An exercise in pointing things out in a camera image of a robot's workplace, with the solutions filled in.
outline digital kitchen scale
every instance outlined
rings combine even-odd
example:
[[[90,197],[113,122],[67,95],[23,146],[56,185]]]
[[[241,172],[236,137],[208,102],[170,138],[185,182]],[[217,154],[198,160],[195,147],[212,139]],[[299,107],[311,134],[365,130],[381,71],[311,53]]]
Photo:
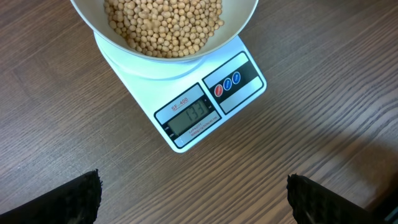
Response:
[[[242,40],[197,60],[129,54],[98,34],[98,47],[175,152],[185,152],[261,95],[267,82]]]

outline red button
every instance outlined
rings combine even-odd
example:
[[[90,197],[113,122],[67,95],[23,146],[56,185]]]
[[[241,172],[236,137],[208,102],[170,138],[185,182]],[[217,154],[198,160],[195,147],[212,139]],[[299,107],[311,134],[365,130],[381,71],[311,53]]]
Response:
[[[223,86],[221,84],[218,84],[216,88],[214,89],[214,95],[217,97],[220,97],[223,94]]]

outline blue button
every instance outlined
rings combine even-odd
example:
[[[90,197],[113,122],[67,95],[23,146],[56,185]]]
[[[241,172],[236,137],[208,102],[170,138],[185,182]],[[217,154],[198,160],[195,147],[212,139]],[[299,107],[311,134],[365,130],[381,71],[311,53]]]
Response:
[[[239,72],[235,72],[232,76],[232,82],[236,85],[241,81],[241,74]]]
[[[230,78],[226,78],[226,79],[224,80],[224,90],[228,91],[228,90],[231,89],[231,87],[232,87],[232,81],[231,81],[231,79],[230,79]]]

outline wooden table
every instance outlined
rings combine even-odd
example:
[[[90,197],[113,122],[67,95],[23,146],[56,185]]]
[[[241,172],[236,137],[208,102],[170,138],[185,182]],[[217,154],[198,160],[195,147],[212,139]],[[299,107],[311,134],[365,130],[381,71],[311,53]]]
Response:
[[[97,223],[294,223],[295,173],[369,208],[398,171],[397,1],[261,0],[240,37],[267,91],[176,154],[69,1],[2,3],[0,213],[95,168]]]

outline bowl rim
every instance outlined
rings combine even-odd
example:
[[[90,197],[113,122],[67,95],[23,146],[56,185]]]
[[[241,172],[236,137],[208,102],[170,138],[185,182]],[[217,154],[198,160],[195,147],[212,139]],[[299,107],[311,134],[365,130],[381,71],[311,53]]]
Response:
[[[129,50],[125,47],[122,47],[120,45],[118,45],[117,43],[113,42],[112,40],[108,39],[105,35],[103,35],[100,31],[98,31],[87,19],[85,16],[83,16],[83,14],[80,12],[79,8],[76,5],[75,0],[70,0],[73,4],[73,7],[76,9],[77,13],[79,13],[79,16],[86,22],[86,24],[96,33],[98,34],[100,37],[102,37],[104,40],[106,40],[107,42],[109,42],[110,44],[112,44],[113,46],[117,47],[120,50],[123,50],[129,54],[133,54],[135,56],[144,58],[144,59],[148,59],[148,60],[156,60],[156,61],[162,61],[162,62],[184,62],[184,61],[188,61],[188,60],[193,60],[193,59],[198,59],[200,57],[203,57],[205,55],[208,55],[210,53],[213,53],[214,51],[222,48],[224,45],[226,45],[227,43],[229,43],[231,40],[233,40],[248,24],[248,22],[250,21],[250,19],[252,18],[254,11],[257,8],[257,5],[259,3],[259,0],[256,0],[256,2],[253,5],[253,8],[250,12],[250,15],[248,16],[248,18],[246,19],[246,21],[244,22],[244,24],[238,29],[238,31],[236,31],[236,33],[234,35],[232,35],[228,40],[224,41],[222,44],[220,44],[219,46],[207,51],[207,52],[203,52],[202,54],[193,54],[192,56],[187,56],[187,57],[179,57],[179,58],[158,58],[158,57],[151,57],[151,56],[147,56],[141,53],[137,53],[134,52],[132,50]]]

